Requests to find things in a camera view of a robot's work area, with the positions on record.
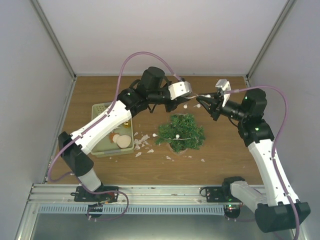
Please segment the small green christmas tree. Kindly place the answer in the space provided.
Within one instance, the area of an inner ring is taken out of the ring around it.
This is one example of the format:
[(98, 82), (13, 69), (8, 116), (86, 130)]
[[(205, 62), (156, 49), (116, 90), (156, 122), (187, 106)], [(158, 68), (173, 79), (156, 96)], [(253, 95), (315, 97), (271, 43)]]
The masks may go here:
[(193, 114), (173, 114), (169, 121), (158, 126), (155, 144), (169, 144), (173, 152), (199, 150), (205, 142), (205, 130)]

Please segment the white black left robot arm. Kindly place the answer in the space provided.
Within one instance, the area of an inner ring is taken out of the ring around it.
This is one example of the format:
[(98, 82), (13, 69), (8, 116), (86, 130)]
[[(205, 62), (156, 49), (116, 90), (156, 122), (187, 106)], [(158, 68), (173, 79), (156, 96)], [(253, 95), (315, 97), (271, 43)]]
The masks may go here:
[(115, 100), (103, 113), (73, 133), (62, 132), (58, 136), (58, 156), (62, 157), (86, 189), (85, 195), (90, 201), (98, 202), (103, 197), (103, 184), (94, 171), (93, 161), (88, 157), (97, 143), (138, 113), (145, 110), (153, 112), (151, 105), (164, 105), (169, 113), (186, 102), (191, 93), (189, 82), (181, 79), (173, 83), (163, 70), (151, 66), (140, 79), (117, 93)]

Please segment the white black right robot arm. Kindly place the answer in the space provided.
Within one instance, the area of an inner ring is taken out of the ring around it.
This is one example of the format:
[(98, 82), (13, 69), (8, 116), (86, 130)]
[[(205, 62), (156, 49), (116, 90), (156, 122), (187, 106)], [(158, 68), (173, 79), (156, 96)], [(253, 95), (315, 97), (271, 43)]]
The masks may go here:
[(238, 134), (258, 167), (265, 193), (258, 192), (241, 177), (229, 177), (223, 182), (221, 196), (228, 203), (236, 199), (253, 213), (259, 229), (264, 233), (295, 230), (311, 213), (307, 202), (301, 202), (291, 187), (277, 154), (278, 136), (264, 120), (267, 106), (266, 93), (255, 87), (243, 89), (241, 103), (229, 100), (232, 90), (200, 94), (196, 100), (213, 120), (225, 116), (238, 121)]

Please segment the gold bauble ornament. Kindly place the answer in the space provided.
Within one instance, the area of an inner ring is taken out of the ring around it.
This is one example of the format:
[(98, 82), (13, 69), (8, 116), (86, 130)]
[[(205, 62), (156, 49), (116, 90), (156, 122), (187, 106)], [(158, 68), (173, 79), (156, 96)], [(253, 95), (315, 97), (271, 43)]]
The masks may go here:
[(130, 128), (131, 125), (132, 125), (132, 122), (131, 122), (131, 121), (125, 121), (125, 122), (123, 123), (123, 127), (124, 127), (124, 128)]

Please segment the beige snowman ornament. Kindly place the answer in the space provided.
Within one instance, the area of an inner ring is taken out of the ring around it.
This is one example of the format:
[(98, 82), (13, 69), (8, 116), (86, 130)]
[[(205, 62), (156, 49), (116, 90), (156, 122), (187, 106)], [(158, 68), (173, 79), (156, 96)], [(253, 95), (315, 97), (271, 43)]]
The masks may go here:
[(111, 134), (109, 138), (112, 143), (115, 143), (121, 149), (126, 149), (132, 142), (132, 138), (129, 135), (119, 135), (115, 133)]

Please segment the light green perforated plastic basket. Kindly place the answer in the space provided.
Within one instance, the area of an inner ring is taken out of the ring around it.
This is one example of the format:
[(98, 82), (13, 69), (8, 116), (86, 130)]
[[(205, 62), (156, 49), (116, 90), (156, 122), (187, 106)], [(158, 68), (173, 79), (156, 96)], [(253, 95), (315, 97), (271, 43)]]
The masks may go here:
[[(134, 152), (134, 134), (133, 134), (133, 127), (132, 127), (132, 119), (128, 120), (131, 121), (131, 127), (125, 128), (123, 123), (117, 126), (111, 133), (106, 135), (97, 145), (92, 149), (91, 154), (97, 158), (103, 157), (111, 157), (115, 155), (125, 155), (131, 154)], [(128, 135), (131, 137), (131, 144), (129, 147), (121, 149), (115, 143), (111, 142), (110, 135), (112, 134), (119, 134), (119, 135)]]

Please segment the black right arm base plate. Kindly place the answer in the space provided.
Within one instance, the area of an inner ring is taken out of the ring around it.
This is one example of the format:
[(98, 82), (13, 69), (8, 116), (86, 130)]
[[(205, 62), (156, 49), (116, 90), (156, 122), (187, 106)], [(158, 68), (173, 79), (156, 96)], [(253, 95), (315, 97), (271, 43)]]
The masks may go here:
[(199, 194), (206, 198), (207, 203), (240, 203), (233, 196), (225, 196), (221, 186), (205, 186), (199, 189)]

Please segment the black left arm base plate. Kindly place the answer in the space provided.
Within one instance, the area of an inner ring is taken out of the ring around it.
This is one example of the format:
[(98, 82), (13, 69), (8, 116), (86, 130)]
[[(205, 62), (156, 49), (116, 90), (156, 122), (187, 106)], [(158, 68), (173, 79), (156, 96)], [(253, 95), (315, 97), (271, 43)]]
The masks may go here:
[(78, 186), (70, 195), (75, 202), (113, 203), (118, 201), (118, 190), (118, 186), (100, 186), (93, 194)]

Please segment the aluminium front mounting rail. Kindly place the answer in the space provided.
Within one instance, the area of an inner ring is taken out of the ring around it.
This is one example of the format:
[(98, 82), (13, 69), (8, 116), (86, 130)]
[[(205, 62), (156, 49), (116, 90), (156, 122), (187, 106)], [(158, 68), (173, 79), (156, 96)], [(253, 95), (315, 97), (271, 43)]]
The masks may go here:
[[(71, 204), (78, 184), (35, 184), (28, 201), (39, 204)], [(120, 185), (131, 205), (207, 205), (200, 185)]]

